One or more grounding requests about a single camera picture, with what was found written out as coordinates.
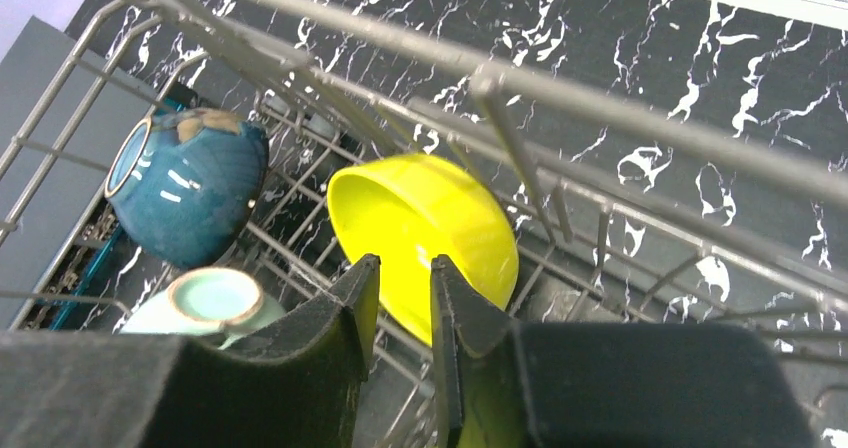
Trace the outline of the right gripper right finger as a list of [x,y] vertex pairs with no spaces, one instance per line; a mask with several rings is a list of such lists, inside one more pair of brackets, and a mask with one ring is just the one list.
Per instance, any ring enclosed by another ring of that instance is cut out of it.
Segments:
[[459,447],[466,358],[508,355],[527,447],[812,447],[774,353],[724,324],[530,322],[432,262],[437,443]]

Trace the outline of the yellow rimmed bowl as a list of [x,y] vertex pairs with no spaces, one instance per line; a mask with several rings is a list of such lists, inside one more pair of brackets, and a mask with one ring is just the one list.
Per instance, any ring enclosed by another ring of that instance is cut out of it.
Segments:
[[500,309],[515,290],[512,224],[491,191],[458,165],[424,153],[349,166],[330,178],[327,210],[351,263],[379,256],[379,301],[425,345],[431,341],[431,262],[447,255]]

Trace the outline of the green celadon bowl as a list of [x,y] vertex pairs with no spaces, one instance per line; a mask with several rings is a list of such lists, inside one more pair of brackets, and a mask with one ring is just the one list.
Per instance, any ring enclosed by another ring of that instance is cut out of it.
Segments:
[[285,314],[250,274],[204,267],[182,274],[143,302],[119,332],[198,336],[226,349]]

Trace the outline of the white square bowl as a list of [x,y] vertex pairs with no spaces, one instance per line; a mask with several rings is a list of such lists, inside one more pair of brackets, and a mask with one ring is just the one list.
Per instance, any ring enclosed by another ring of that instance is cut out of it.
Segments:
[[508,355],[466,358],[462,401],[459,447],[528,446],[521,384]]

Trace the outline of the tan interior dark bowl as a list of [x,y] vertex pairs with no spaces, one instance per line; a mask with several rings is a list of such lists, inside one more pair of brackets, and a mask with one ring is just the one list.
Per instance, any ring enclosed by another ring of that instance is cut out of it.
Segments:
[[245,228],[268,167],[266,129],[236,113],[147,116],[121,145],[104,197],[143,250],[194,269],[220,259]]

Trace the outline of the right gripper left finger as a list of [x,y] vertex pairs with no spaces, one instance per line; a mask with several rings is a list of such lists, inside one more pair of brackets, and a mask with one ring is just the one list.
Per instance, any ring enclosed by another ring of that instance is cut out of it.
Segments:
[[380,260],[228,350],[187,335],[1,337],[5,447],[349,447]]

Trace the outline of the grey wire dish rack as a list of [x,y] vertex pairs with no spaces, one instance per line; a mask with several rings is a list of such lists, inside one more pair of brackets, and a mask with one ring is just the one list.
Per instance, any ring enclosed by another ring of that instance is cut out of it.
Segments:
[[[198,268],[250,274],[286,314],[355,264],[327,210],[333,174],[395,155],[444,158],[485,185],[512,224],[517,283],[495,307],[530,322],[747,329],[776,356],[812,447],[843,447],[847,265],[828,260],[823,219],[846,226],[847,161],[807,158],[793,109],[768,112],[767,139],[739,121],[698,121],[697,82],[715,86],[706,64],[731,47],[743,19],[734,9],[698,13],[706,30],[677,103],[633,98],[636,62],[678,43],[665,23],[683,19],[678,0],[648,1],[639,35],[600,41],[615,67],[599,91],[569,78],[560,51],[543,52],[551,68],[523,65],[505,43],[482,50],[443,30],[456,13],[491,32],[509,0],[389,0],[377,16],[365,0],[107,0],[19,133],[30,134],[85,50],[107,60],[101,78],[121,69],[152,89],[136,124],[213,108],[264,127],[269,167],[249,221]],[[83,218],[84,247],[62,256],[22,325],[1,326],[1,337],[126,335],[143,302],[193,270],[127,235],[104,197],[108,172]],[[437,426],[432,343],[395,321],[378,293],[349,447],[441,447]]]

